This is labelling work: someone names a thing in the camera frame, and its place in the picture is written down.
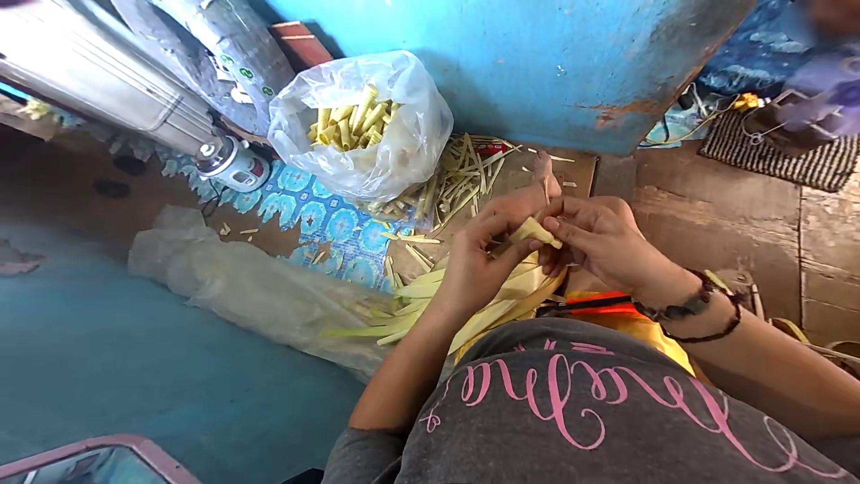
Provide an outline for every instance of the plastic bag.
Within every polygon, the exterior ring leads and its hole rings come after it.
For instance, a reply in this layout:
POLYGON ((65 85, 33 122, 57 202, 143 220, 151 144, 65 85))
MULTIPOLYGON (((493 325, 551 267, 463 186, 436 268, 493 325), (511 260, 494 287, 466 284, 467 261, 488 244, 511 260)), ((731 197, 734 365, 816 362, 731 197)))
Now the plastic bag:
POLYGON ((269 102, 295 72, 248 2, 111 2, 149 55, 241 129, 266 135, 269 102))
POLYGON ((320 335, 366 327, 359 309, 388 307, 388 295, 269 257, 247 242, 222 242, 199 210, 164 208, 153 229, 135 236, 128 271, 166 284, 191 306, 337 363, 363 382, 389 352, 375 338, 320 335))
POLYGON ((313 173, 329 191, 350 200, 387 202, 433 174, 454 127, 451 109, 424 65, 394 51, 338 59, 299 73, 269 106, 268 138, 284 161, 313 173), (382 142, 338 152, 310 146, 307 133, 317 108, 361 101, 366 84, 377 99, 402 103, 382 142))

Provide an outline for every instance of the pink frame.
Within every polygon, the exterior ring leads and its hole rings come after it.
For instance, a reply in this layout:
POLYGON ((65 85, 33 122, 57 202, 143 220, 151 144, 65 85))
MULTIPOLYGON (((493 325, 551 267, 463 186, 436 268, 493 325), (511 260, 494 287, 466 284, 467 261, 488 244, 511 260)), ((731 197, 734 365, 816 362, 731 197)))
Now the pink frame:
POLYGON ((4 464, 0 466, 0 479, 30 472, 76 454, 118 445, 134 452, 170 484, 201 484, 184 466, 162 450, 161 447, 158 447, 156 443, 147 438, 131 434, 88 438, 74 444, 64 445, 54 450, 36 454, 35 456, 25 457, 20 461, 4 464))

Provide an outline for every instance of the bracelet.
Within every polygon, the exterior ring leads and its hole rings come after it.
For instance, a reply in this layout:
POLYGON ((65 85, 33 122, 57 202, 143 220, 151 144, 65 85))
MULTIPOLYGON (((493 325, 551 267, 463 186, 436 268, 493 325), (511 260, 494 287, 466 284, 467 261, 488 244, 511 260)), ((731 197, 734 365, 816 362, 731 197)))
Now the bracelet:
POLYGON ((729 334, 731 334, 731 332, 734 331, 734 329, 740 324, 740 304, 738 302, 740 297, 738 297, 737 295, 726 295, 726 297, 728 297, 728 300, 731 301, 732 306, 734 306, 734 316, 732 316, 732 319, 728 321, 728 326, 726 326, 726 329, 722 330, 721 332, 709 334, 708 336, 701 336, 698 338, 679 338, 677 336, 669 334, 669 332, 666 331, 666 328, 663 327, 663 325, 660 325, 660 329, 663 330, 663 334, 666 335, 668 338, 674 339, 679 343, 705 343, 708 341, 714 341, 715 339, 725 338, 729 334))
POLYGON ((734 306, 734 316, 728 321, 728 325, 723 331, 698 338, 680 338, 669 334, 663 325, 660 325, 660 329, 663 330, 663 334, 666 335, 667 338, 674 339, 679 343, 705 343, 707 341, 725 338, 740 324, 740 297, 737 295, 728 295, 725 289, 714 284, 714 282, 705 274, 697 270, 689 271, 702 280, 702 287, 693 296, 687 299, 684 304, 680 306, 667 306, 665 309, 657 310, 651 307, 645 307, 639 301, 634 301, 634 307, 639 311, 639 313, 658 323, 665 320, 680 320, 687 316, 695 316, 704 313, 711 302, 711 295, 715 292, 722 292, 726 297, 728 297, 732 306, 734 306))

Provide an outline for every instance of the person's left hand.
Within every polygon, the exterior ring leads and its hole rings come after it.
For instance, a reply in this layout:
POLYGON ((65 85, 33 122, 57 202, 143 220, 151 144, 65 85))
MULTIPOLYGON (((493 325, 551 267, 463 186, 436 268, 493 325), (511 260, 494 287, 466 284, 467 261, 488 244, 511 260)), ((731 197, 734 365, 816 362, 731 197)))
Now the person's left hand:
POLYGON ((445 278, 433 297, 439 310, 465 322, 495 298, 517 264, 543 245, 525 239, 498 258, 487 254, 487 244, 494 236, 513 232, 520 223, 522 220, 513 220, 509 214, 488 211, 478 214, 454 236, 445 278))

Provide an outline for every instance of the striped mat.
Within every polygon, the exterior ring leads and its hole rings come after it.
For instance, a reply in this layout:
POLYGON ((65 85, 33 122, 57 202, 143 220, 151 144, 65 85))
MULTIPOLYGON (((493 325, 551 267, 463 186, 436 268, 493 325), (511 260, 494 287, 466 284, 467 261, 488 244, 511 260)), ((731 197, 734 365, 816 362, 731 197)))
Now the striped mat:
POLYGON ((860 135, 843 136, 801 157, 783 154, 767 142, 753 145, 743 134, 742 113, 729 111, 714 121, 699 154, 744 170, 782 178, 814 189, 840 191, 860 158, 860 135))

